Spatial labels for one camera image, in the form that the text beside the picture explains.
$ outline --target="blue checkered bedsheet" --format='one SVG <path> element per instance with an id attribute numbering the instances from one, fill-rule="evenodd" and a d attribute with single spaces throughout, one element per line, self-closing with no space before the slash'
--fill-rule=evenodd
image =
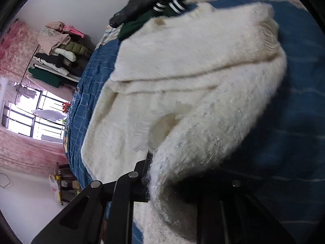
<path id="1" fill-rule="evenodd" d="M 217 0 L 226 8 L 251 0 Z M 223 167 L 265 180 L 256 195 L 304 243 L 325 212 L 325 36 L 312 16 L 288 2 L 272 4 L 288 70 L 278 94 Z M 114 69 L 119 42 L 95 50 L 78 85 L 67 123 L 68 158 L 85 187 L 91 181 L 80 148 L 101 88 Z M 141 243 L 142 236 L 135 229 Z"/>

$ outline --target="pink curtain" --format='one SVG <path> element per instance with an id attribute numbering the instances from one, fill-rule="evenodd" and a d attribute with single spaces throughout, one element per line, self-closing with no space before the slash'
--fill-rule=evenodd
<path id="1" fill-rule="evenodd" d="M 20 82 L 35 52 L 38 33 L 25 23 L 13 23 L 0 41 L 0 75 Z"/>
<path id="2" fill-rule="evenodd" d="M 62 143 L 25 137 L 0 126 L 0 166 L 48 176 L 57 162 L 68 163 Z"/>

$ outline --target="white fluffy sweater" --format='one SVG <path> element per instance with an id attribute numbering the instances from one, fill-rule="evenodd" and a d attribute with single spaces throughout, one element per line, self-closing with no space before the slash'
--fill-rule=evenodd
<path id="1" fill-rule="evenodd" d="M 201 4 L 122 42 L 81 153 L 93 178 L 111 182 L 155 152 L 150 204 L 134 211 L 145 243 L 195 240 L 195 207 L 170 185 L 230 155 L 274 95 L 286 57 L 272 17 L 261 3 Z"/>

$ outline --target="metal bolt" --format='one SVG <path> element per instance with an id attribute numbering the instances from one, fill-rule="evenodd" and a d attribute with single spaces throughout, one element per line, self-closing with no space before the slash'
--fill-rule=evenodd
<path id="1" fill-rule="evenodd" d="M 138 177 L 138 173 L 136 172 L 136 171 L 131 171 L 131 172 L 129 172 L 129 177 L 130 178 L 136 178 L 136 177 Z"/>
<path id="2" fill-rule="evenodd" d="M 100 185 L 101 185 L 100 181 L 93 181 L 90 184 L 91 188 L 98 188 Z"/>
<path id="3" fill-rule="evenodd" d="M 242 182 L 239 180 L 233 180 L 231 184 L 233 187 L 240 187 L 242 185 Z"/>

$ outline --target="white wall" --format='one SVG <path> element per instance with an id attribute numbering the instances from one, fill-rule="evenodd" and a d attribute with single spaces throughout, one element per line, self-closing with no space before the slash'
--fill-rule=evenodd
<path id="1" fill-rule="evenodd" d="M 48 179 L 0 167 L 11 184 L 0 187 L 0 209 L 11 229 L 23 244 L 34 237 L 62 210 L 50 189 Z M 0 174 L 0 184 L 7 178 Z"/>
<path id="2" fill-rule="evenodd" d="M 109 19 L 128 0 L 28 0 L 17 17 L 39 31 L 46 23 L 61 21 L 91 37 L 93 44 L 103 36 Z"/>
<path id="3" fill-rule="evenodd" d="M 0 76 L 0 85 L 1 85 L 1 89 L 0 89 L 0 106 L 2 105 L 2 102 L 3 102 L 3 99 L 4 99 L 4 94 L 5 94 L 5 90 L 7 88 L 8 81 L 9 80 L 7 78 L 4 78 L 4 77 Z"/>

